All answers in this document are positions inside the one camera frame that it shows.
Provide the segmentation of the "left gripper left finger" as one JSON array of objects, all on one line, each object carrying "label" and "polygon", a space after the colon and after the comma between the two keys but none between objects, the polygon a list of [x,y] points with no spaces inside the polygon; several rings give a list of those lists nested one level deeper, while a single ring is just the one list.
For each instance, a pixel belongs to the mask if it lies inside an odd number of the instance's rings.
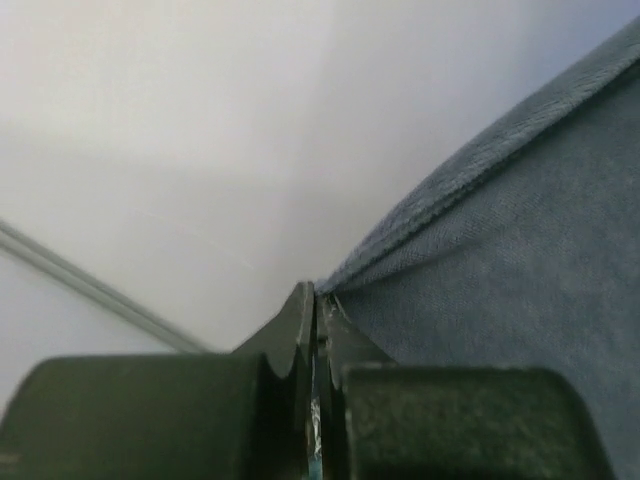
[{"label": "left gripper left finger", "polygon": [[281,310],[234,350],[260,358],[252,420],[252,479],[303,479],[313,444],[313,284],[297,284]]}]

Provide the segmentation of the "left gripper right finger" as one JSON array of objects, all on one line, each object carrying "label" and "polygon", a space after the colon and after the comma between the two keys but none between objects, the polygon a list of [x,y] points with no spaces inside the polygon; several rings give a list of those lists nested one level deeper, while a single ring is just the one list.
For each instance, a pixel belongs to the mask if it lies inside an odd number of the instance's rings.
[{"label": "left gripper right finger", "polygon": [[317,298],[317,394],[325,479],[349,477],[343,370],[394,363],[348,319],[336,296]]}]

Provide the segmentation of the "dark grey-blue towel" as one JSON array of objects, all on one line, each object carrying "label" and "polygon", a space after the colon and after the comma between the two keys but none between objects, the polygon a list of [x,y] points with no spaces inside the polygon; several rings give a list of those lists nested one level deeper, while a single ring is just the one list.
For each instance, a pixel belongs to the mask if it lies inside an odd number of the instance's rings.
[{"label": "dark grey-blue towel", "polygon": [[318,285],[397,360],[541,365],[639,475],[639,24],[438,167]]}]

